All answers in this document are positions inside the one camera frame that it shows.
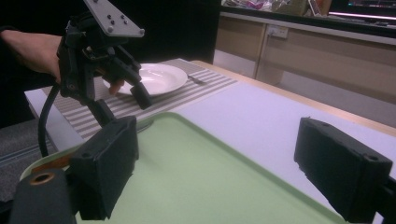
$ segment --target cabinet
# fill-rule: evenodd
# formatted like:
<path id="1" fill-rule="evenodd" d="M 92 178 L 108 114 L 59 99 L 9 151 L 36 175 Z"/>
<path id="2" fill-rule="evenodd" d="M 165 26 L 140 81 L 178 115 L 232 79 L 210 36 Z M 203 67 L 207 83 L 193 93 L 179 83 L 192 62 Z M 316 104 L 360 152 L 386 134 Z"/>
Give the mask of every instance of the cabinet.
<path id="1" fill-rule="evenodd" d="M 220 15 L 217 49 L 253 61 L 256 79 L 276 84 L 287 71 L 396 104 L 396 29 L 227 7 Z"/>

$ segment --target gray floor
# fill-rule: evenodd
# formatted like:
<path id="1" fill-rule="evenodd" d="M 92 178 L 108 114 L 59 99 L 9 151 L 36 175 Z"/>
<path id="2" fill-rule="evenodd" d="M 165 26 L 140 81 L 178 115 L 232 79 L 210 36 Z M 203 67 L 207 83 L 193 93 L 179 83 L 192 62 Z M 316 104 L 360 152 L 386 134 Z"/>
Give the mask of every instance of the gray floor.
<path id="1" fill-rule="evenodd" d="M 0 201 L 12 200 L 22 172 L 41 158 L 37 120 L 0 129 Z M 48 145 L 49 154 L 55 152 Z"/>
<path id="2" fill-rule="evenodd" d="M 396 128 L 396 105 L 287 72 L 277 86 Z"/>

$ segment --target light green tray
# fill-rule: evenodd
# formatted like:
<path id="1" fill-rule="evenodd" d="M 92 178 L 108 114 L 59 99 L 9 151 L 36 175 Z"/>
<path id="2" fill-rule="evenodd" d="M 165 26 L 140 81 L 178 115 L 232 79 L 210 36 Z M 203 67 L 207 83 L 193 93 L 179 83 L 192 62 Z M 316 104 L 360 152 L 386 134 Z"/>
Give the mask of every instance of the light green tray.
<path id="1" fill-rule="evenodd" d="M 138 135 L 134 175 L 106 223 L 345 223 L 181 116 L 151 119 Z"/>

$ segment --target human arm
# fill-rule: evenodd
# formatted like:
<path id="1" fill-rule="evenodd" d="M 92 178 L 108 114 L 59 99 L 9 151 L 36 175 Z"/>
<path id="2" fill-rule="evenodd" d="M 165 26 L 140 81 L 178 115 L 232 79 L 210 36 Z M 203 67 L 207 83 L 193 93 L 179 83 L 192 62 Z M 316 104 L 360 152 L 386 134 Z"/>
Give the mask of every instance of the human arm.
<path id="1" fill-rule="evenodd" d="M 0 38 L 9 46 L 17 61 L 39 73 L 50 74 L 60 83 L 57 50 L 62 37 L 58 35 L 31 34 L 16 30 L 0 31 Z M 111 84 L 110 94 L 115 94 L 123 80 Z"/>

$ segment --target striped placemat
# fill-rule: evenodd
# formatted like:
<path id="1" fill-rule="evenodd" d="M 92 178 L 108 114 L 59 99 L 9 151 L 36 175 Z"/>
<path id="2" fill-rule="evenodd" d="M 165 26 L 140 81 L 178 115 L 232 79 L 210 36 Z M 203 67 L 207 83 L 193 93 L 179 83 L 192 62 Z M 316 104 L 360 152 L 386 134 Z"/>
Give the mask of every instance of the striped placemat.
<path id="1" fill-rule="evenodd" d="M 104 85 L 102 78 L 96 77 L 94 80 L 96 99 L 104 99 L 116 118 L 134 115 L 137 119 L 143 119 L 192 101 L 203 99 L 237 83 L 232 78 L 181 59 L 162 63 L 178 67 L 185 71 L 187 75 L 203 81 L 204 84 L 194 82 L 189 78 L 180 89 L 152 97 L 153 105 L 142 110 L 131 95 L 117 94 L 113 96 L 108 94 L 108 89 Z M 49 94 L 50 88 L 44 88 L 43 91 Z M 82 106 L 78 101 L 58 95 L 54 104 L 82 138 L 87 140 L 101 129 L 88 107 Z"/>

